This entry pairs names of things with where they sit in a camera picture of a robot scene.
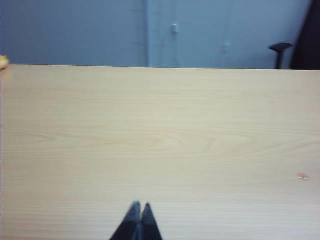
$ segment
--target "table surface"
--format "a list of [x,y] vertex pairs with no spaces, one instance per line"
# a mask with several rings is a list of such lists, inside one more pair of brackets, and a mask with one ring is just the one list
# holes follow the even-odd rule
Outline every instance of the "table surface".
[[[10,65],[3,240],[320,239],[320,72]],[[298,177],[299,173],[309,179]]]

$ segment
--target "light wooden tabletop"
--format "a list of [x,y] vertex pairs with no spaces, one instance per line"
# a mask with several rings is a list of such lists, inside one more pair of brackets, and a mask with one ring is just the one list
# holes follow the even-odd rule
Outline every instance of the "light wooden tabletop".
[[[3,240],[320,239],[320,72],[10,65]],[[309,179],[300,179],[298,174]]]

